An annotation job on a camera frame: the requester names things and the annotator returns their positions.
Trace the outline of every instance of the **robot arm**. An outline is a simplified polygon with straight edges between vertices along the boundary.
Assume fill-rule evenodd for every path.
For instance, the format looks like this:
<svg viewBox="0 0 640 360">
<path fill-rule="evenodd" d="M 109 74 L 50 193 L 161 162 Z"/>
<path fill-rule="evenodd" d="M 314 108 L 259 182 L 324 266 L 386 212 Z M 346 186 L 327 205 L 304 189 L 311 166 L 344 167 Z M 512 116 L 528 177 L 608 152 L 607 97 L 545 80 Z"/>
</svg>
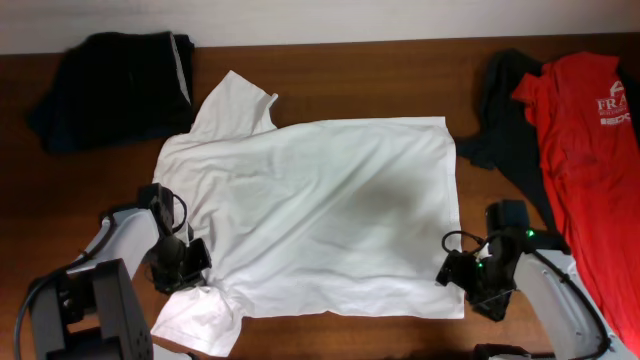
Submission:
<svg viewBox="0 0 640 360">
<path fill-rule="evenodd" d="M 494 321 L 504 318 L 511 292 L 522 291 L 556 359 L 636 359 L 598 311 L 564 239 L 529 229 L 524 202 L 505 200 L 490 206 L 487 227 L 489 237 L 472 252 L 447 249 L 445 236 L 443 247 L 449 256 L 436 279 L 440 284 L 460 286 L 473 309 Z M 479 256 L 485 245 L 490 255 Z M 529 357 L 491 357 L 516 358 Z"/>
<path fill-rule="evenodd" d="M 173 200 L 173 193 L 159 184 L 140 189 L 135 206 L 103 219 L 80 258 L 34 282 L 23 308 L 31 312 L 38 359 L 191 358 L 152 344 L 131 284 L 143 262 L 150 264 L 160 292 L 204 283 L 202 271 L 211 267 L 209 252 L 202 239 L 191 239 L 184 220 L 173 228 Z M 186 242 L 175 235 L 182 226 L 189 230 Z M 88 314 L 97 315 L 99 327 L 69 331 L 68 325 Z M 21 321 L 19 317 L 16 323 L 16 358 Z"/>
</svg>

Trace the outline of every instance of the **white cloth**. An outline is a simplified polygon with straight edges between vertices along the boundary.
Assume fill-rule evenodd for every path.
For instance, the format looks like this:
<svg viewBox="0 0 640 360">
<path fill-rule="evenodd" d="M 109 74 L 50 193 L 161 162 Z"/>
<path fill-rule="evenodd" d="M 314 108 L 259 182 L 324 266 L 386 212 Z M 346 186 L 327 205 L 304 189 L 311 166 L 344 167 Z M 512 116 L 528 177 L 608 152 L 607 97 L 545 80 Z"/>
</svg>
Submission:
<svg viewBox="0 0 640 360">
<path fill-rule="evenodd" d="M 152 333 L 227 356 L 243 316 L 462 318 L 462 291 L 435 283 L 460 228 L 444 118 L 276 129 L 275 98 L 230 72 L 162 148 L 154 181 L 185 200 L 213 268 Z"/>
</svg>

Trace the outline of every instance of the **red cloth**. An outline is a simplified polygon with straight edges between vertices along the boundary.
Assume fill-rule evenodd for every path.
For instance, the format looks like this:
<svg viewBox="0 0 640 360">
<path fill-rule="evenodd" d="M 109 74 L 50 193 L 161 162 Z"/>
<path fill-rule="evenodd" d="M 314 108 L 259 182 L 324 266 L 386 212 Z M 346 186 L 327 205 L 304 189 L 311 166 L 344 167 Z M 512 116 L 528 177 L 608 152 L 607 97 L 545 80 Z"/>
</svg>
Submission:
<svg viewBox="0 0 640 360">
<path fill-rule="evenodd" d="M 513 98 L 537 128 L 558 229 L 611 328 L 640 355 L 640 150 L 618 58 L 566 56 L 526 75 Z"/>
</svg>

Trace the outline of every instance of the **wooden table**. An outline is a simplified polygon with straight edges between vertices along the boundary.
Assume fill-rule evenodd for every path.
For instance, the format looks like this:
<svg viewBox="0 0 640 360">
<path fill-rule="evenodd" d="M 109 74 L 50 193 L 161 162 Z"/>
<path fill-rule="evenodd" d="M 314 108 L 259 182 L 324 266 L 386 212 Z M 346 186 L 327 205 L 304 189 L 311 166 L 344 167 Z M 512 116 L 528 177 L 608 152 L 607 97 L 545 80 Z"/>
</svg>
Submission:
<svg viewBox="0 0 640 360">
<path fill-rule="evenodd" d="M 589 35 L 404 41 L 366 44 L 198 49 L 199 106 L 229 70 L 280 98 L 279 127 L 325 119 L 444 115 L 451 134 L 479 130 L 475 109 L 484 69 L 496 51 L 514 47 L 540 60 L 589 50 L 621 55 L 634 75 L 640 35 Z M 75 155 L 43 153 L 24 122 L 50 86 L 60 55 L 0 57 L 0 358 L 11 355 L 19 304 L 31 280 L 68 263 L 98 230 L 98 214 L 135 199 L 151 181 L 163 139 Z M 462 228 L 485 233 L 484 209 L 522 194 L 498 171 L 458 158 Z M 532 223 L 542 227 L 529 205 Z M 153 324 L 167 297 L 139 271 L 134 286 Z M 243 320 L 237 359 L 465 358 L 477 343 L 551 350 L 526 298 L 516 293 L 507 318 L 493 323 L 467 309 L 464 320 L 361 318 L 334 314 Z M 27 319 L 24 358 L 33 357 Z"/>
</svg>

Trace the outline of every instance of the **shirt logo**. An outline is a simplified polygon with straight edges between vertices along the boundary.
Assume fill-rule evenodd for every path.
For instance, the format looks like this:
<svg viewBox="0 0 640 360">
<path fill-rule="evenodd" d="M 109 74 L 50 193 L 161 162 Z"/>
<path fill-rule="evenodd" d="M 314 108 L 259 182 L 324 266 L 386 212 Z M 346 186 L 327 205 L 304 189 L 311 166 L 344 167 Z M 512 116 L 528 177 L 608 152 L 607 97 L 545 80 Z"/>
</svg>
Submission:
<svg viewBox="0 0 640 360">
<path fill-rule="evenodd" d="M 596 99 L 601 125 L 618 125 L 625 121 L 631 121 L 631 114 L 627 106 L 627 96 L 622 82 L 617 80 L 609 89 L 608 98 Z"/>
</svg>

